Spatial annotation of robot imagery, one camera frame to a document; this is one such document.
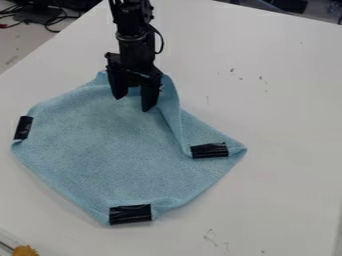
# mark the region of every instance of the yellow object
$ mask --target yellow object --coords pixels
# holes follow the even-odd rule
[[[12,256],[39,256],[39,254],[35,249],[32,249],[29,245],[27,245],[15,248]]]

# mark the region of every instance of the black cable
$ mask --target black cable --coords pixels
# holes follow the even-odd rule
[[[59,22],[62,22],[62,21],[65,20],[65,19],[78,19],[78,18],[80,18],[80,17],[82,16],[82,13],[81,13],[81,12],[79,12],[79,15],[78,15],[78,16],[70,16],[70,15],[68,15],[68,13],[62,8],[62,6],[61,6],[60,3],[58,2],[58,0],[54,0],[54,3],[55,3],[55,5],[62,11],[62,14],[63,14],[64,16],[54,17],[54,18],[48,20],[48,21],[44,24],[44,27],[45,27],[45,29],[46,29],[47,31],[50,31],[50,32],[52,32],[52,33],[59,33],[59,32],[61,32],[60,30],[54,30],[54,29],[51,29],[51,28],[49,28],[49,27],[52,26],[52,25],[55,25],[55,24],[57,24],[57,23],[59,23]]]
[[[153,31],[154,33],[156,33],[159,37],[160,37],[160,41],[161,41],[161,45],[160,45],[160,49],[159,51],[155,52],[155,54],[159,54],[164,50],[164,37],[163,35],[155,28],[153,27],[151,24],[148,24],[148,27],[151,31]]]
[[[4,19],[4,18],[7,18],[7,17],[13,17],[15,14],[9,14],[9,15],[5,15],[5,16],[1,16],[0,17],[0,20],[1,19]],[[14,24],[11,24],[11,25],[6,25],[4,27],[1,27],[1,29],[8,29],[8,28],[13,28],[15,26],[18,26],[20,25],[21,23],[26,23],[26,24],[29,24],[29,20],[23,20],[23,21],[19,21],[17,23],[14,23]]]
[[[54,30],[54,29],[51,29],[49,28],[50,26],[52,25],[55,25],[59,22],[62,22],[63,20],[65,19],[78,19],[79,17],[81,17],[81,12],[79,13],[79,16],[69,16],[66,11],[63,10],[63,14],[64,16],[59,16],[59,17],[54,17],[50,20],[48,20],[45,24],[44,24],[44,27],[46,28],[47,31],[50,31],[52,33],[59,33],[60,30]]]
[[[22,5],[15,4],[15,5],[12,5],[8,8],[6,8],[6,9],[1,10],[0,15],[13,14],[13,13],[20,11],[22,8],[23,8]]]

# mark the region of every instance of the table surface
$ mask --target table surface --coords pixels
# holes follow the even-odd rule
[[[18,117],[75,88],[117,51],[101,3],[0,77],[0,227],[41,255],[331,255],[342,196],[342,31],[209,0],[159,0],[154,24],[187,111],[245,158],[153,223],[103,227],[10,152]]]

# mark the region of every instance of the microfiber cloth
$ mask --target microfiber cloth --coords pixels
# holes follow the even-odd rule
[[[29,110],[29,134],[16,136],[12,151],[103,224],[153,220],[189,203],[246,152],[182,110],[168,76],[162,84],[158,104],[142,112],[138,88],[115,100],[107,74],[100,72],[88,84]],[[229,156],[194,159],[196,147],[191,147],[212,143],[226,146]]]

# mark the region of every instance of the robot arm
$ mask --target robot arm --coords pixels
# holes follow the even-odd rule
[[[155,106],[159,97],[163,73],[154,66],[155,34],[161,34],[150,24],[154,18],[149,0],[109,0],[117,25],[116,39],[120,54],[107,53],[107,73],[113,96],[121,99],[129,87],[141,87],[142,110]]]

